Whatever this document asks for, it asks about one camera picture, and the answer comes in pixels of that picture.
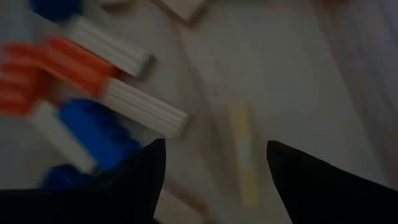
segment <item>yellow block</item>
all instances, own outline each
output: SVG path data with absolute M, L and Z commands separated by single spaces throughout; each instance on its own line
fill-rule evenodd
M 229 122 L 238 159 L 242 205 L 248 208 L 256 207 L 259 203 L 259 196 L 248 108 L 244 104 L 230 106 Z

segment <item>wooden block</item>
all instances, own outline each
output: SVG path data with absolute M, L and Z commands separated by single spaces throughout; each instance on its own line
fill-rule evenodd
M 105 76 L 114 77 L 118 73 L 118 69 L 114 65 L 96 55 L 93 55 L 91 52 L 86 51 L 67 39 L 55 36 L 49 38 L 47 44 L 53 49 L 78 60 L 83 65 L 86 65 Z
M 117 38 L 83 17 L 77 17 L 67 37 L 136 78 L 150 61 L 150 54 L 145 50 Z
M 251 120 L 248 108 L 236 104 L 229 108 L 236 157 L 238 160 L 239 182 L 242 204 L 251 208 L 258 205 L 258 184 L 256 166 L 253 159 Z
M 82 172 L 91 172 L 95 167 L 95 161 L 58 120 L 55 113 L 56 109 L 43 101 L 37 106 L 29 121 L 76 168 Z
M 92 97 L 99 97 L 108 81 L 108 76 L 103 73 L 49 46 L 43 47 L 37 65 Z
M 117 9 L 122 9 L 128 7 L 132 0 L 99 0 L 100 6 L 105 11 L 113 11 Z
M 102 104 L 168 138 L 181 135 L 188 115 L 128 84 L 110 79 Z
M 205 216 L 184 203 L 168 190 L 162 189 L 155 210 L 155 219 L 162 224 L 202 224 Z
M 203 9 L 208 0 L 155 0 L 167 12 L 171 12 L 184 23 L 189 24 Z
M 37 66 L 37 48 L 8 43 L 8 61 L 0 66 L 0 113 L 27 116 L 37 100 L 44 97 L 50 77 Z

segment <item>blue plastic part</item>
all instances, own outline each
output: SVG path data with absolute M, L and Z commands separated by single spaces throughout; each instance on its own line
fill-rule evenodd
M 42 182 L 42 189 L 65 190 L 75 189 L 90 181 L 93 176 L 80 173 L 70 164 L 55 166 L 50 169 Z
M 81 0 L 30 0 L 34 12 L 53 21 L 64 21 L 74 14 L 81 14 Z
M 97 161 L 108 170 L 141 144 L 131 139 L 117 117 L 105 106 L 91 100 L 73 99 L 61 106 L 58 117 Z

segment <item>orange toy piece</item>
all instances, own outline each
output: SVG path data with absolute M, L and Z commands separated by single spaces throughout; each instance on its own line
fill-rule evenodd
M 27 115 L 50 87 L 51 74 L 70 82 L 92 97 L 99 97 L 109 77 L 119 69 L 77 44 L 51 37 L 44 46 L 9 43 L 9 61 L 1 65 L 0 113 Z
M 48 89 L 49 76 L 29 58 L 13 57 L 1 66 L 1 71 L 0 113 L 27 116 Z
M 99 97 L 118 69 L 78 45 L 52 37 L 38 54 L 39 66 L 57 78 L 70 82 L 87 95 Z
M 67 39 L 61 37 L 51 37 L 48 40 L 48 44 L 61 53 L 71 58 L 78 59 L 80 63 L 92 68 L 98 73 L 102 73 L 105 76 L 115 77 L 119 74 L 119 69 L 114 65 L 86 51 L 79 45 L 74 44 Z

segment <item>white grooved bar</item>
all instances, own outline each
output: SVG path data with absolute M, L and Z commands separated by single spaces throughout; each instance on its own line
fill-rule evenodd
M 69 27 L 66 36 L 136 78 L 150 60 L 150 54 L 142 48 L 116 37 L 81 16 Z
M 111 78 L 102 104 L 168 138 L 178 138 L 188 115 L 148 94 Z
M 75 167 L 82 172 L 90 173 L 95 168 L 95 161 L 58 120 L 55 112 L 53 106 L 43 101 L 36 107 L 29 121 Z

